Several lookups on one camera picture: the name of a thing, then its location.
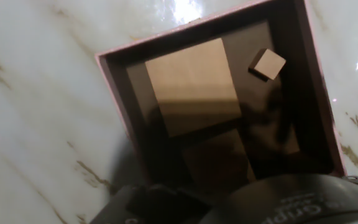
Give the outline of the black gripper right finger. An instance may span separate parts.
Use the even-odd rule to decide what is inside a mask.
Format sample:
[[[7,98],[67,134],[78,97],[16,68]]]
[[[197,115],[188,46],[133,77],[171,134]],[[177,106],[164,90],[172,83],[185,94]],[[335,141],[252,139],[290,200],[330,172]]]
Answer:
[[[262,98],[263,108],[253,110],[243,105],[242,137],[249,154],[292,154],[296,152],[296,137],[291,117],[280,86],[271,88]]]

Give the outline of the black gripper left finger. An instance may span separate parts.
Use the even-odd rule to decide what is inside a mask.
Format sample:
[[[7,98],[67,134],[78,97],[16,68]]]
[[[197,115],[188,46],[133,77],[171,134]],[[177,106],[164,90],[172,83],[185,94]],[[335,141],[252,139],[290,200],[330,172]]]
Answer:
[[[167,133],[160,107],[154,106],[147,115],[145,165],[150,183],[178,187],[181,184],[181,158]]]

